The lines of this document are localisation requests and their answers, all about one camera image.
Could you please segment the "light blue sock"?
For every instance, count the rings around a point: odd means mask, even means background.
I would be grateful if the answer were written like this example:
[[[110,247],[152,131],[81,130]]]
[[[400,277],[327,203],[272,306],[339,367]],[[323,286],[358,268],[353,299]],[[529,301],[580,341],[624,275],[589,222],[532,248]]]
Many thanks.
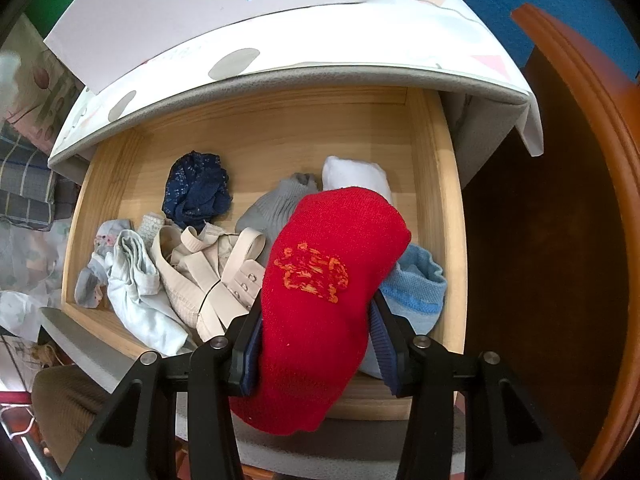
[[[447,291],[444,269],[425,248],[410,243],[378,285],[390,313],[405,318],[418,335],[428,335],[442,314]]]

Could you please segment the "beige bra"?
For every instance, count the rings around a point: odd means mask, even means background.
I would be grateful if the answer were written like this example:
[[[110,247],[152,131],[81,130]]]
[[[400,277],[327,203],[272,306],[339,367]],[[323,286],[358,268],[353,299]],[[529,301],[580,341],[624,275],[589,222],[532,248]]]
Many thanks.
[[[261,232],[229,233],[207,223],[200,232],[173,224],[160,228],[150,255],[171,307],[202,341],[222,336],[232,321],[250,312],[262,289],[266,246]]]

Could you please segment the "red sock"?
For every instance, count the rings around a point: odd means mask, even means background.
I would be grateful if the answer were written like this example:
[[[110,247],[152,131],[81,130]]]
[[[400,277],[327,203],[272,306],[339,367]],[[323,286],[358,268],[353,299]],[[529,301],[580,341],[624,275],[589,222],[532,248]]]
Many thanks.
[[[351,186],[305,196],[272,244],[258,382],[231,399],[232,412],[275,436],[317,430],[358,372],[369,304],[410,240],[378,193]]]

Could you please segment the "pale blue underwear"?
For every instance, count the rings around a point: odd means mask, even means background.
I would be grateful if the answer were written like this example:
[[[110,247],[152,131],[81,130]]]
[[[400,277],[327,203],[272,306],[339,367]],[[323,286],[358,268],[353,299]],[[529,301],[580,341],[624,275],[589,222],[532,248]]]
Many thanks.
[[[191,331],[171,307],[141,236],[122,230],[107,261],[107,297],[122,325],[163,356],[194,350]]]

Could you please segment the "white hexagon patterned underwear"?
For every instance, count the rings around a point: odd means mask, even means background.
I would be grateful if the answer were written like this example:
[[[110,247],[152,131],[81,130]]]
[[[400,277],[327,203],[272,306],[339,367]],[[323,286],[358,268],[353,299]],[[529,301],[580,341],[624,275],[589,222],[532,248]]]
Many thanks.
[[[155,212],[148,212],[142,217],[137,233],[141,237],[146,249],[149,249],[157,233],[165,225],[165,217]]]

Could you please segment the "floral grey sock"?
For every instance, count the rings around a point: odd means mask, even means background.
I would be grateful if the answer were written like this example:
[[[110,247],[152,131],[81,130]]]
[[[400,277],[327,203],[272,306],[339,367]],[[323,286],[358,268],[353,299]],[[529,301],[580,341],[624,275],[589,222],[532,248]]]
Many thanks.
[[[125,219],[107,220],[100,225],[89,262],[78,274],[74,290],[76,304],[90,309],[99,305],[102,288],[107,283],[107,256],[113,253],[119,233],[130,228],[131,222]]]

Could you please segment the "white sock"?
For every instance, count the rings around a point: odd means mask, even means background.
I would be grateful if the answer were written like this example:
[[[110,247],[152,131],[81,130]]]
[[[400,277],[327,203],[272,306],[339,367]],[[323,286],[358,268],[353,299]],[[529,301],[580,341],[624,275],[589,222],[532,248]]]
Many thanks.
[[[329,156],[322,166],[322,186],[325,191],[366,188],[393,203],[387,174],[375,162]]]

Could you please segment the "navy lace underwear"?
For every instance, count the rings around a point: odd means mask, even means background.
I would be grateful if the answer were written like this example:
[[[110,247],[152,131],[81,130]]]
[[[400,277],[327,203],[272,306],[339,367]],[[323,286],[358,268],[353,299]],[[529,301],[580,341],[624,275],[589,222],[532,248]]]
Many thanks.
[[[181,229],[201,231],[205,223],[230,209],[229,175],[217,154],[190,152],[171,166],[162,211]]]

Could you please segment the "wooden drawer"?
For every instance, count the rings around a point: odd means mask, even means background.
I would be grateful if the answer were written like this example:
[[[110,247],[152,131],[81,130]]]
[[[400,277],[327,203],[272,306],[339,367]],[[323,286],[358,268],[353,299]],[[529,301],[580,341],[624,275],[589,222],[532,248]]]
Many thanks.
[[[160,210],[172,164],[190,152],[214,153],[230,177],[232,205],[221,223],[239,216],[280,180],[318,174],[324,160],[376,162],[387,174],[396,208],[416,244],[428,249],[448,282],[433,336],[461,352],[466,329],[468,272],[461,186],[454,148],[431,90],[332,87],[258,93],[179,110],[142,122],[101,142],[82,184],[68,239],[63,311],[102,342],[105,389],[122,375],[115,362],[143,351],[108,304],[79,307],[74,289],[93,237],[108,219],[140,221]]]

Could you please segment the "white floral bedsheet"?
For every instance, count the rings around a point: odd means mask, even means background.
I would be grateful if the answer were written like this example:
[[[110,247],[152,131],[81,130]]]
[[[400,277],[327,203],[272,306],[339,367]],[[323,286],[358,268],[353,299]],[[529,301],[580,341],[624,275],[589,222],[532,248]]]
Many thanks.
[[[49,231],[1,222],[1,327],[36,342],[40,310],[61,307],[63,264],[70,219]]]

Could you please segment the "grey plaid cloth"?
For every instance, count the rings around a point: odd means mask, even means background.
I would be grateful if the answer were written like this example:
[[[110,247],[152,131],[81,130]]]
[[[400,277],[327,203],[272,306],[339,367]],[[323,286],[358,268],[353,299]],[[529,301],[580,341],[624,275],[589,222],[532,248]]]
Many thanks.
[[[73,217],[80,187],[48,167],[47,155],[8,122],[1,127],[1,220],[49,231]]]

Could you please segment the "white patterned nightstand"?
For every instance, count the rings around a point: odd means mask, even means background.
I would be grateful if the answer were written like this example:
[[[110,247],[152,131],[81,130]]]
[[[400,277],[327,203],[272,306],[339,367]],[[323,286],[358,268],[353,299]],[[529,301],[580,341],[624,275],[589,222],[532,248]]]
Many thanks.
[[[84,85],[49,164],[81,181],[89,148],[145,120],[228,96],[338,84],[444,92],[462,183],[511,131],[529,154],[544,150],[533,90],[463,0],[364,0],[249,18],[178,44],[98,93]]]

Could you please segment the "pink leaf curtain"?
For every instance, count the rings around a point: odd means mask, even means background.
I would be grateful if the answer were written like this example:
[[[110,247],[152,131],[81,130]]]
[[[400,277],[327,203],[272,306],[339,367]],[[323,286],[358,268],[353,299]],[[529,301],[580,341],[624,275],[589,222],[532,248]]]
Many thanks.
[[[1,104],[1,118],[50,155],[82,84],[46,46],[25,14],[13,25],[1,52],[20,59],[9,99]]]

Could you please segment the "orange wooden bed frame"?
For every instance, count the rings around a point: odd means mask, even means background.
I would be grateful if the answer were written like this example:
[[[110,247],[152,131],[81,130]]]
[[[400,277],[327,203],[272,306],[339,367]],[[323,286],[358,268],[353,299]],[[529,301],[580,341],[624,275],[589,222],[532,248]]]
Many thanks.
[[[512,18],[544,151],[510,133],[463,189],[465,349],[502,356],[602,479],[639,423],[639,86],[546,11]]]

